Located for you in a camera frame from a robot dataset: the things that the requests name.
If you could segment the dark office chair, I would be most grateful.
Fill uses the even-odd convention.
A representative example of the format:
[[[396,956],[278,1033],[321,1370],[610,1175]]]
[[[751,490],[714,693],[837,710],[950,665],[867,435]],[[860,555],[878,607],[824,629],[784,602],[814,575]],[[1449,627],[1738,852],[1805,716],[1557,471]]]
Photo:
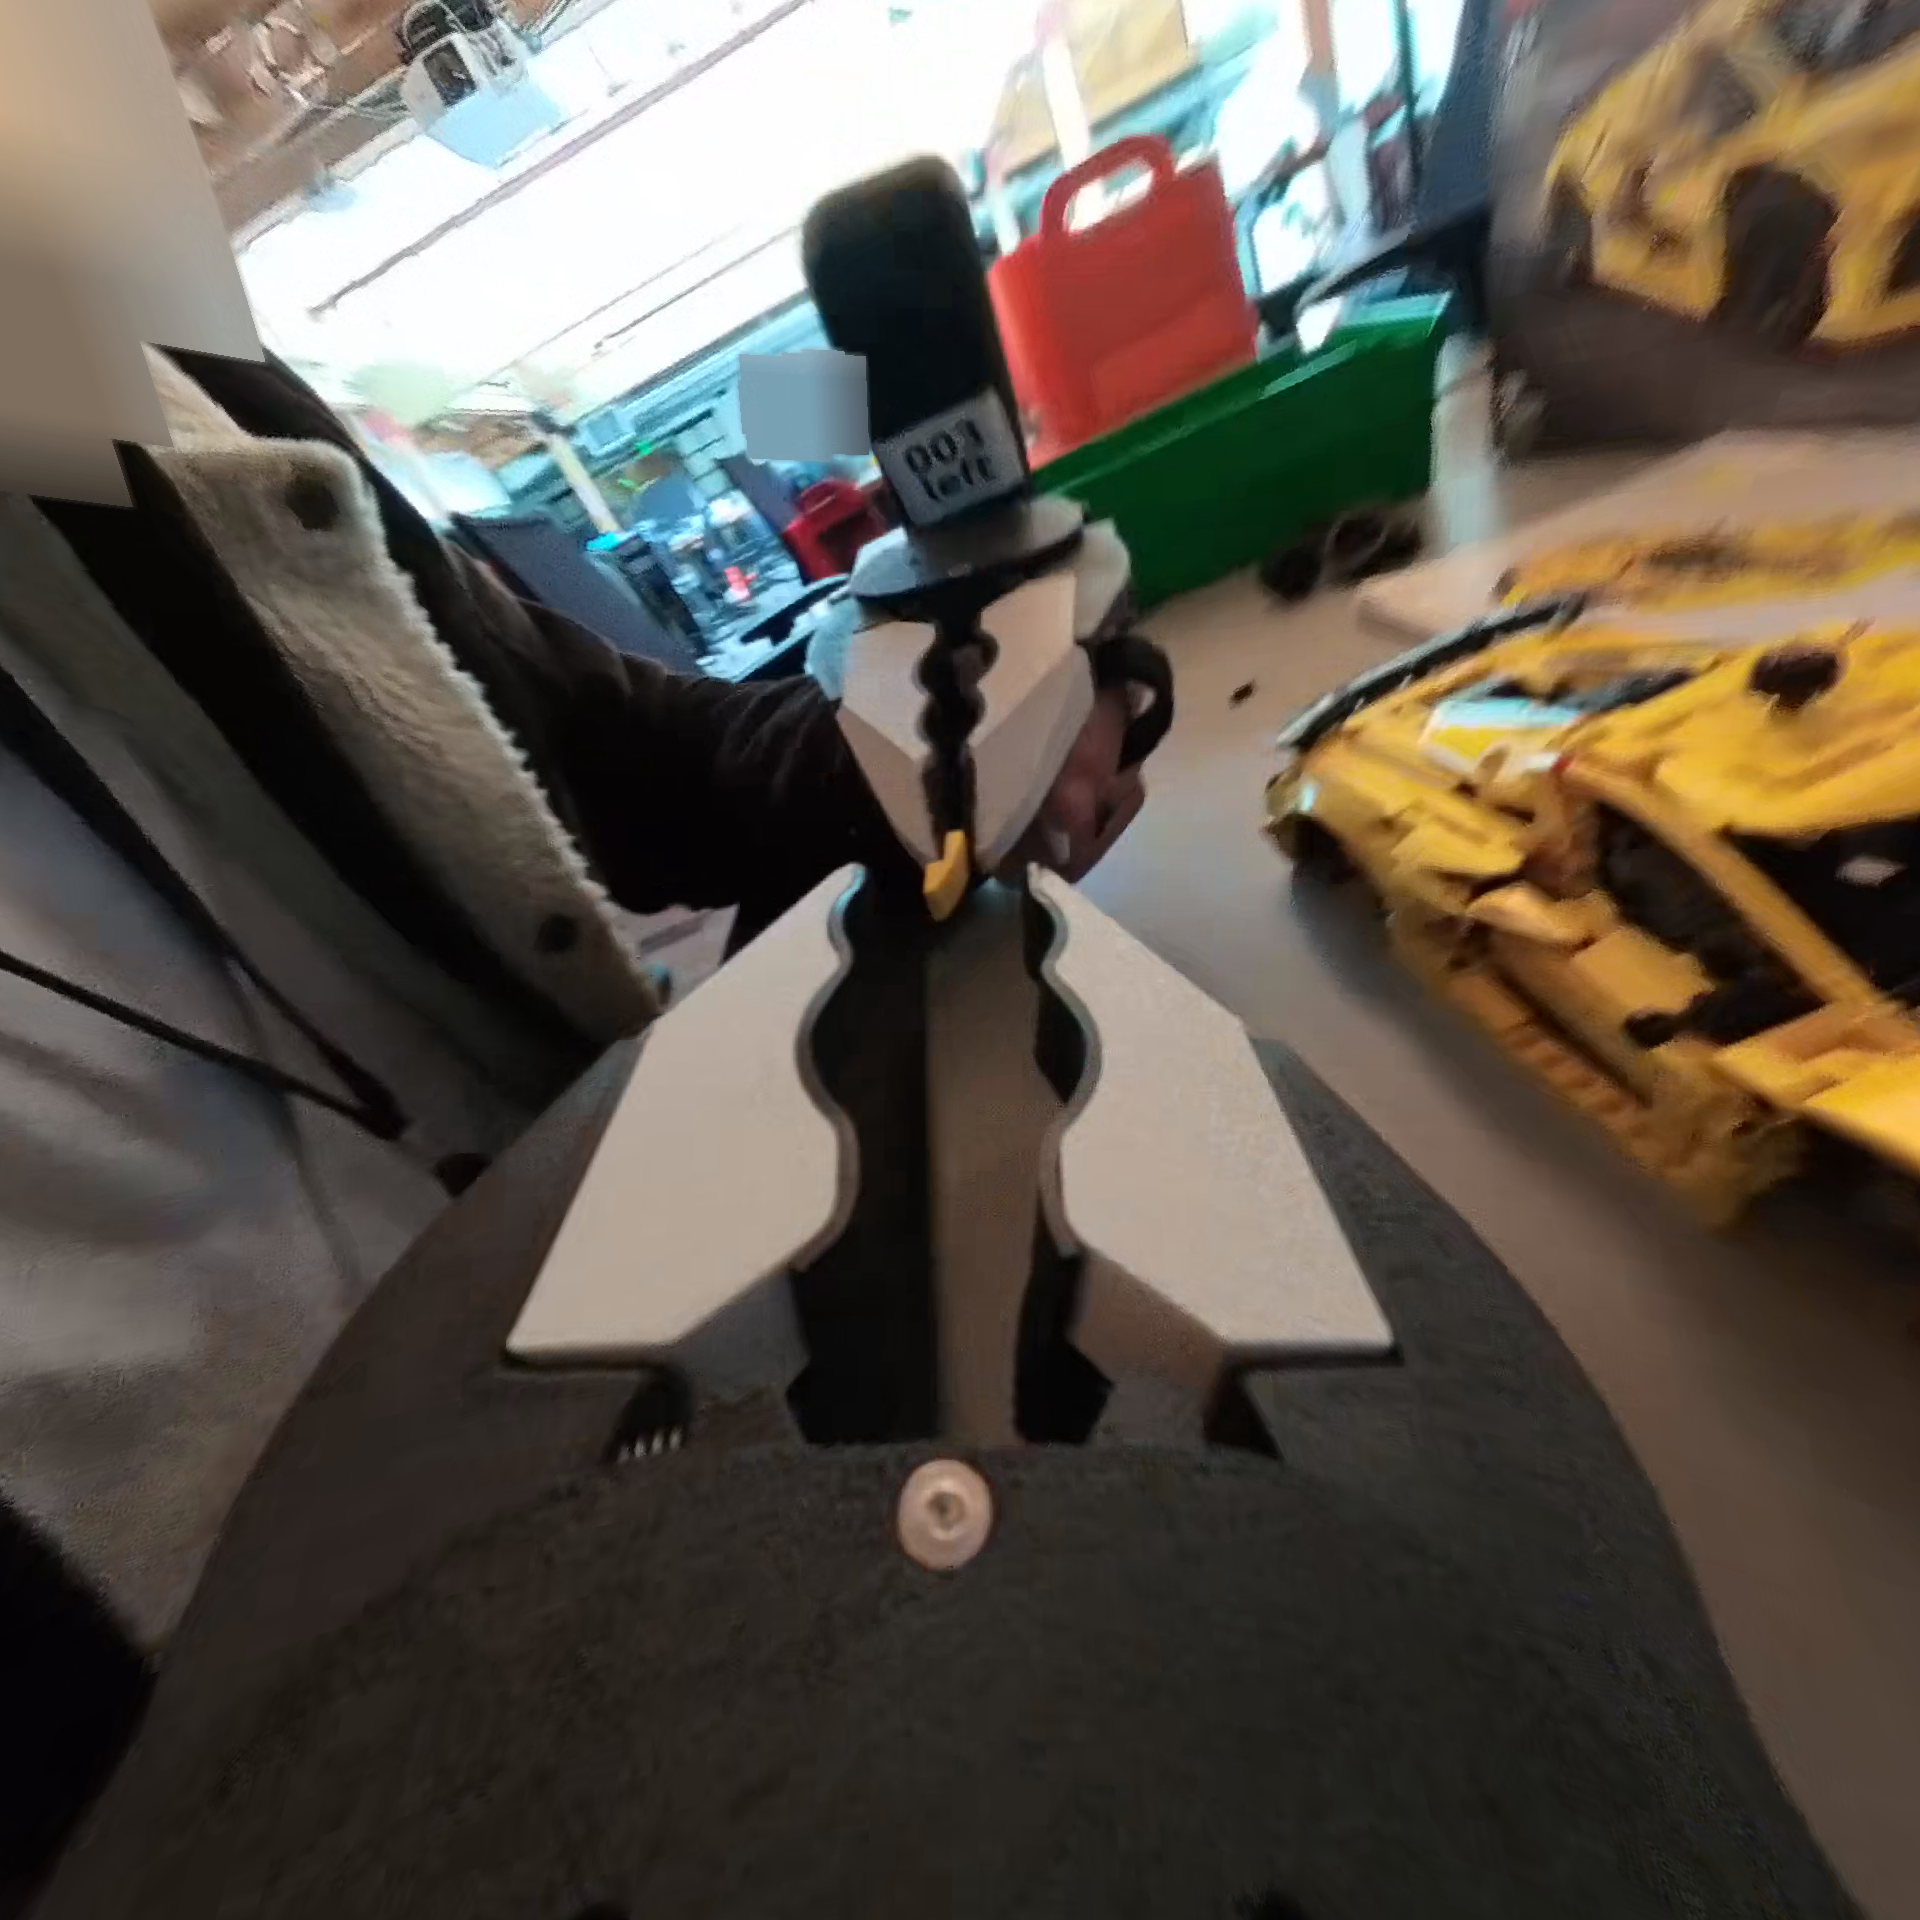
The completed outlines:
[[[488,562],[515,593],[562,613],[621,654],[677,673],[702,675],[698,649],[647,609],[610,563],[597,562],[552,514],[492,509],[452,512],[449,536]]]

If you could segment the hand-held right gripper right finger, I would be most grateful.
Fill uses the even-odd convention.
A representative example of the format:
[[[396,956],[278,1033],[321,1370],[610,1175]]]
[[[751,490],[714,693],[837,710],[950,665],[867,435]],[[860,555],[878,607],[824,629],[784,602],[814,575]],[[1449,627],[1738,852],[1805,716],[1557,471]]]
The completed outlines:
[[[1016,1322],[1016,1431],[1087,1443],[1126,1383],[1233,1426],[1250,1373],[1399,1347],[1245,1023],[1059,874],[1021,956],[1059,1109]]]

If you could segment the green plastic bin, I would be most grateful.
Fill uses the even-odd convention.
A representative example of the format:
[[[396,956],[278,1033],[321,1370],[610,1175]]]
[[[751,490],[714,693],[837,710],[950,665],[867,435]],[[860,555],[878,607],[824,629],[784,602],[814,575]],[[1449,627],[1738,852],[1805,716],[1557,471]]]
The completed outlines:
[[[1321,524],[1428,491],[1449,333],[1445,292],[1358,305],[1318,348],[1281,348],[1050,460],[1037,486],[1115,521],[1139,607],[1210,586]]]

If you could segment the red chair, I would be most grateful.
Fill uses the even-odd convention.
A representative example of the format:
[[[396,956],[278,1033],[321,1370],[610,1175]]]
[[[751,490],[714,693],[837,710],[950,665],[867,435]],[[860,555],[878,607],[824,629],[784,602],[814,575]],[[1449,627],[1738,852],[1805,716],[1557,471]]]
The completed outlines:
[[[780,524],[780,541],[802,581],[815,583],[847,576],[860,551],[891,529],[867,486],[826,478],[797,491]]]

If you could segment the toy car set box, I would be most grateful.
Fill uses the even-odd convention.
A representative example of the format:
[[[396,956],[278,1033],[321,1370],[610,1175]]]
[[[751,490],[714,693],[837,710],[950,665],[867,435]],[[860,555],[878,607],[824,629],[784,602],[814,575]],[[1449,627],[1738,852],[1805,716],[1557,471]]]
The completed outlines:
[[[1506,451],[1917,413],[1917,5],[1512,5],[1490,149]]]

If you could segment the grey desk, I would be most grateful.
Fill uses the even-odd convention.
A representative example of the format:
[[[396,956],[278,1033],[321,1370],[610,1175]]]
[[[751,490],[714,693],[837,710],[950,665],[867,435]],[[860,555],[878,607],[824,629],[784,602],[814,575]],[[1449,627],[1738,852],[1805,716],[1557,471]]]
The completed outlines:
[[[1714,1235],[1506,1068],[1258,833],[1271,734],[1388,637],[1231,576],[1149,619],[1178,718],[1091,897],[1311,1071],[1547,1309],[1654,1479],[1725,1660],[1867,1914],[1915,1914],[1915,1281],[1823,1204]]]

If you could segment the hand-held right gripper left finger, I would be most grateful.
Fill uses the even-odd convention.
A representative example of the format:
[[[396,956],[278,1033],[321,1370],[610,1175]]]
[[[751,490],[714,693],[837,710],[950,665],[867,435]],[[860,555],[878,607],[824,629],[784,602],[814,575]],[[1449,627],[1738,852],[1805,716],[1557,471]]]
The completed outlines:
[[[814,1443],[938,1419],[924,933],[843,866],[642,1038],[508,1355],[635,1363]]]

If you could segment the grey shirt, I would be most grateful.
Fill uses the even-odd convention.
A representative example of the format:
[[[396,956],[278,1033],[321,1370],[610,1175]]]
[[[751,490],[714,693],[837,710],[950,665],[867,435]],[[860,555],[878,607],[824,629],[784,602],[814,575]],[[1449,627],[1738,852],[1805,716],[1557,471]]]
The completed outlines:
[[[4,1502],[141,1650],[344,1321],[584,1067],[339,880],[4,496]]]

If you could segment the brown fleece-lined jacket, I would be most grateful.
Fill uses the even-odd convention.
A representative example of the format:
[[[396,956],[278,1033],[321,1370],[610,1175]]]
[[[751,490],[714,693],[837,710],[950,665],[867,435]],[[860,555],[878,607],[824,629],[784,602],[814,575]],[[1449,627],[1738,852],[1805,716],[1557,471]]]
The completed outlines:
[[[172,435],[157,466],[397,842],[495,963],[589,1038],[659,1014],[611,899],[483,685],[393,560],[366,466],[238,425],[143,348]]]

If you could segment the large car print booklet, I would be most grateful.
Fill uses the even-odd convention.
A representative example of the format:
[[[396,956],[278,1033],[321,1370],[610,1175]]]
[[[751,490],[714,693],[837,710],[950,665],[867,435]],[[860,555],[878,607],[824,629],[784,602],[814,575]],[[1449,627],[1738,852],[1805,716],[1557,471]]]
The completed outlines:
[[[1521,491],[1568,478],[1587,491],[1372,576],[1361,613],[1430,638],[1585,592],[1585,631],[1701,644],[1915,631],[1915,422],[1733,430],[1659,460],[1552,458],[1521,466]]]

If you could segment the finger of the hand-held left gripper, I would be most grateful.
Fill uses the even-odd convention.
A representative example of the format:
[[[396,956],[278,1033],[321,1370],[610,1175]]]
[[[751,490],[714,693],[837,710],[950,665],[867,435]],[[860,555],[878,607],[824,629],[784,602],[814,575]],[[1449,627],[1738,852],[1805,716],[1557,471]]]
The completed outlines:
[[[940,685],[943,642],[922,619],[860,629],[843,662],[837,725],[899,846],[924,877],[962,873],[958,706]]]
[[[965,883],[991,874],[1016,848],[1091,716],[1091,664],[1075,634],[1075,604],[1075,581],[1024,581],[960,627]]]

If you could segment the yellow toy brick car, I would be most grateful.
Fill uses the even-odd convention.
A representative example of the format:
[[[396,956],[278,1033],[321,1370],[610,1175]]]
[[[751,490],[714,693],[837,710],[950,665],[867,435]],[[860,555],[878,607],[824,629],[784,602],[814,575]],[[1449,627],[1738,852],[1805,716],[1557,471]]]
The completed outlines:
[[[1266,833],[1709,1224],[1828,1178],[1915,1234],[1915,693],[1915,627],[1563,592],[1301,709]]]

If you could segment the person's left hand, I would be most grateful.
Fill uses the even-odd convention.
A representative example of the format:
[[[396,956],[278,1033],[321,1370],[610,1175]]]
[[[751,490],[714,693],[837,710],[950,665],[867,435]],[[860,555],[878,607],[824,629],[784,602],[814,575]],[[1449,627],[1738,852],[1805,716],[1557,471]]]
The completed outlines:
[[[1041,808],[1021,862],[1037,862],[1069,883],[1087,877],[1133,823],[1146,788],[1137,760],[1123,764],[1123,734],[1133,718],[1126,683],[1102,689],[1071,741]]]

